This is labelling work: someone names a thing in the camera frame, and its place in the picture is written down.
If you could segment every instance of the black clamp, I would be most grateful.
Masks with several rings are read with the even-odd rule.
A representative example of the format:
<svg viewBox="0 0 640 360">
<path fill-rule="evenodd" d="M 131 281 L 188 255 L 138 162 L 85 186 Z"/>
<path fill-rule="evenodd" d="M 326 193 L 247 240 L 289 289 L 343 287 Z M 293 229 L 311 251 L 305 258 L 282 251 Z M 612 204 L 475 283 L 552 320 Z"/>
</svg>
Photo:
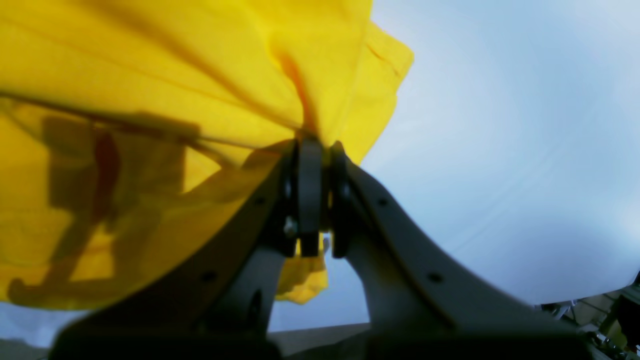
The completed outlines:
<svg viewBox="0 0 640 360">
<path fill-rule="evenodd" d="M 266 340 L 278 278 L 296 239 L 318 232 L 362 280 L 368 359 L 590 359 L 575 328 L 496 290 L 451 259 L 340 143 L 291 143 L 279 166 L 196 254 L 150 286 L 66 328 L 51 360 L 280 359 Z"/>
</svg>

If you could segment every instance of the yellow fabric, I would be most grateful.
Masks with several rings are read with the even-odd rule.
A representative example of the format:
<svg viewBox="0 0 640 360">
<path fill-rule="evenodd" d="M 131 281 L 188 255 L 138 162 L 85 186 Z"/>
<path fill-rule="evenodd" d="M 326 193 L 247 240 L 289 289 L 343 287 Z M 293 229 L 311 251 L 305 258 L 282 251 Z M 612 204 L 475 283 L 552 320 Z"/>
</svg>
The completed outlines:
<svg viewBox="0 0 640 360">
<path fill-rule="evenodd" d="M 366 0 L 0 0 L 0 300 L 81 309 L 162 276 L 296 134 L 363 159 L 412 62 Z M 290 259 L 278 298 L 327 286 Z"/>
</svg>

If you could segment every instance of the screw hole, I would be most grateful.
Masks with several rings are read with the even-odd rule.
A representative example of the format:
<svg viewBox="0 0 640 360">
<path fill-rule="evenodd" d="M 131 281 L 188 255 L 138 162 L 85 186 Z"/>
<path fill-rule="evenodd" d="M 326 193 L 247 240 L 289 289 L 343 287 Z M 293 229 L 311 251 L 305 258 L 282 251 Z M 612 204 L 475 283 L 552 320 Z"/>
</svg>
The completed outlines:
<svg viewBox="0 0 640 360">
<path fill-rule="evenodd" d="M 442 275 L 438 274 L 437 272 L 431 272 L 427 274 L 427 278 L 430 281 L 435 282 L 436 284 L 440 284 L 444 281 L 444 277 L 442 277 Z"/>
<path fill-rule="evenodd" d="M 262 292 L 257 290 L 249 304 L 249 311 L 246 316 L 246 326 L 248 328 L 255 327 L 260 319 L 260 310 L 262 309 Z"/>
<path fill-rule="evenodd" d="M 200 280 L 202 280 L 202 282 L 213 282 L 217 277 L 218 274 L 213 271 L 208 271 L 200 276 Z"/>
</svg>

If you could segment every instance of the yellow cloth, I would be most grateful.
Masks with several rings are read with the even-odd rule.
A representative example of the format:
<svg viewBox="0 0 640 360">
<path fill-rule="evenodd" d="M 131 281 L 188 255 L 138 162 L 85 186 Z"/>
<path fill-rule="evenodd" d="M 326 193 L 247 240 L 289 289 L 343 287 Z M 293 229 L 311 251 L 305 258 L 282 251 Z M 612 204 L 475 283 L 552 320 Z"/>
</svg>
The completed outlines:
<svg viewBox="0 0 640 360">
<path fill-rule="evenodd" d="M 312 133 L 355 162 L 412 62 L 366 0 L 0 0 L 0 300 L 130 294 Z M 278 298 L 327 286 L 290 259 Z"/>
</svg>

